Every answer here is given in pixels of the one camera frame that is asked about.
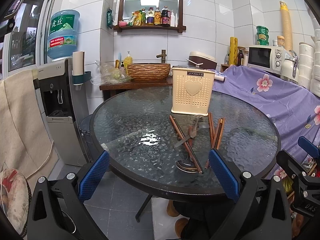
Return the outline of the large steel spoon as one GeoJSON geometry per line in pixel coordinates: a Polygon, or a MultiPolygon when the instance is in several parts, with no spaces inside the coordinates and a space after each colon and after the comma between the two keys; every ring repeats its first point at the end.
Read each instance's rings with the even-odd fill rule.
{"type": "MultiPolygon", "coordinates": [[[[188,127],[188,135],[191,135],[191,131],[193,130],[193,125],[195,124],[195,121],[193,121],[193,124],[188,127]]],[[[205,124],[203,121],[200,122],[200,124],[197,125],[197,129],[205,129],[209,128],[208,124],[205,124]]],[[[193,145],[193,139],[190,137],[187,141],[189,145],[192,147],[193,145]]],[[[183,172],[187,173],[197,173],[198,170],[191,160],[189,154],[187,155],[186,159],[178,160],[176,161],[176,166],[183,172]]]]}

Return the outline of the wooden handled metal spoon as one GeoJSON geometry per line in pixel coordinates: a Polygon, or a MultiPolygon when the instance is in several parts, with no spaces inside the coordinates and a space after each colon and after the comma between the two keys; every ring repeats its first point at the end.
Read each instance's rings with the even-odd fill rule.
{"type": "Polygon", "coordinates": [[[198,123],[199,123],[200,117],[201,117],[200,115],[196,115],[195,119],[193,120],[192,124],[189,126],[189,129],[188,129],[188,133],[189,133],[189,137],[190,137],[188,139],[188,143],[191,147],[193,146],[193,139],[197,135],[197,128],[198,128],[198,123]]]}

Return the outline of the purple floral cloth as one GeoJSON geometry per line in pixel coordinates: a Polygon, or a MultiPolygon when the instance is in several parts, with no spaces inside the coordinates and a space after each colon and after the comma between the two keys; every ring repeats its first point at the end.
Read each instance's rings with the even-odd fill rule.
{"type": "Polygon", "coordinates": [[[286,150],[302,163],[301,136],[319,145],[319,98],[263,70],[231,66],[214,82],[210,109],[225,119],[219,152],[242,171],[285,178],[275,155],[286,150]]]}

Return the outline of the floral seat cushion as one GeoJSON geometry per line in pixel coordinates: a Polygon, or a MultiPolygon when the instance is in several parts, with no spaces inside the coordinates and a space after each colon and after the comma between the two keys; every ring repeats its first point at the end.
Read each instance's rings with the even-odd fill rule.
{"type": "Polygon", "coordinates": [[[25,176],[18,170],[1,172],[1,209],[17,234],[27,235],[27,219],[31,202],[31,190],[25,176]]]}

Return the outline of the white microwave oven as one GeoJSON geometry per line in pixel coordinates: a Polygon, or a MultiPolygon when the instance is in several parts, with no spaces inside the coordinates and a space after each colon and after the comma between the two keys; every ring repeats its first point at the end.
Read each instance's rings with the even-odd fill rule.
{"type": "Polygon", "coordinates": [[[248,48],[247,66],[280,75],[284,61],[292,59],[291,53],[283,47],[254,45],[248,48]]]}

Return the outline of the cream plastic utensil holder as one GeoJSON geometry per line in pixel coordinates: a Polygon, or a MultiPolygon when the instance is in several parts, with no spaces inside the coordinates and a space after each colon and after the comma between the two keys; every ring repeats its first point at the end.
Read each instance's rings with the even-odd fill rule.
{"type": "Polygon", "coordinates": [[[207,116],[214,77],[210,70],[173,67],[171,112],[207,116]]]}

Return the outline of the green instant noodle cups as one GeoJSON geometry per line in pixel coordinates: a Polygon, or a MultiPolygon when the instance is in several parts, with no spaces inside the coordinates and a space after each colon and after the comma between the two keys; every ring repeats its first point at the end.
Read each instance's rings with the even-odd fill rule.
{"type": "Polygon", "coordinates": [[[258,25],[256,26],[257,29],[257,44],[268,46],[269,45],[269,35],[268,35],[268,28],[265,26],[258,25]]]}

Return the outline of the yellow wrap roll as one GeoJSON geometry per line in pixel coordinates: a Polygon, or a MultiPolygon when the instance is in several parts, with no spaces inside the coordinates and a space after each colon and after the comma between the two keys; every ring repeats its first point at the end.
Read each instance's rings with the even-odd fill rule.
{"type": "Polygon", "coordinates": [[[229,65],[236,65],[238,57],[238,39],[230,37],[229,45],[229,65]]]}

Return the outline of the tall stack paper cups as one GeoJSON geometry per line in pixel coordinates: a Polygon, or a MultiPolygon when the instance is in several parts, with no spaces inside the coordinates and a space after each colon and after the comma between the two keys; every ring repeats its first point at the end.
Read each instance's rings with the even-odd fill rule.
{"type": "Polygon", "coordinates": [[[285,39],[284,46],[285,46],[285,49],[289,51],[293,49],[293,37],[292,37],[292,25],[291,25],[290,12],[287,7],[287,4],[284,1],[280,1],[279,4],[280,4],[283,37],[285,39]]]}

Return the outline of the paper cup dispenser holder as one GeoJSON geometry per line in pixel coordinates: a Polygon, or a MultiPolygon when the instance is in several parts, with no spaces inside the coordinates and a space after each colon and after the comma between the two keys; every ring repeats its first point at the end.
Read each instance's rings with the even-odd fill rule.
{"type": "Polygon", "coordinates": [[[75,51],[72,63],[72,83],[75,90],[81,90],[82,85],[91,79],[91,72],[85,71],[85,52],[75,51]]]}

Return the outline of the clear plastic bag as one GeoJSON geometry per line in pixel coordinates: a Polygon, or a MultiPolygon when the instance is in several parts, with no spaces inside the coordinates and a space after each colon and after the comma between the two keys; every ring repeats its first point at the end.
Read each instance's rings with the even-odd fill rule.
{"type": "Polygon", "coordinates": [[[131,81],[131,77],[126,73],[124,67],[116,67],[100,61],[95,61],[95,65],[99,72],[95,77],[91,78],[91,84],[95,86],[103,84],[117,85],[131,81]]]}

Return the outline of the woven pattern basin sink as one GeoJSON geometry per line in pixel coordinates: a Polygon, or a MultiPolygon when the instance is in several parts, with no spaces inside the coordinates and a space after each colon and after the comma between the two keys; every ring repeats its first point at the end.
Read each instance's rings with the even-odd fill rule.
{"type": "Polygon", "coordinates": [[[169,76],[171,65],[168,63],[135,63],[127,66],[128,75],[133,81],[158,81],[169,76]]]}

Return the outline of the blue water jug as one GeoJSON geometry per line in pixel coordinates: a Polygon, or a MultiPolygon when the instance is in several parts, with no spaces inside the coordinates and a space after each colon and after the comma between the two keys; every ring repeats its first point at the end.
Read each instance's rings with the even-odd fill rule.
{"type": "Polygon", "coordinates": [[[79,18],[76,10],[61,10],[52,15],[47,45],[51,60],[70,57],[77,51],[79,18]]]}

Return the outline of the dark soy sauce bottle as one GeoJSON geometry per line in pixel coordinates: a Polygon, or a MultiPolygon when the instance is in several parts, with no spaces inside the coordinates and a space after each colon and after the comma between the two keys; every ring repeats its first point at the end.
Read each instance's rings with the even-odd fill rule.
{"type": "Polygon", "coordinates": [[[165,27],[170,26],[170,10],[166,5],[161,10],[161,26],[165,26],[165,27]]]}

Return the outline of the dark wooden wall shelf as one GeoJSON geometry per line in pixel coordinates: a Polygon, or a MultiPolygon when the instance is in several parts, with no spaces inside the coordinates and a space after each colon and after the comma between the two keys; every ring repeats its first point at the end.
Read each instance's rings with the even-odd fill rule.
{"type": "Polygon", "coordinates": [[[116,32],[130,29],[163,29],[178,33],[186,31],[183,24],[184,0],[118,0],[116,32]],[[170,10],[170,26],[161,26],[161,10],[170,10]]]}

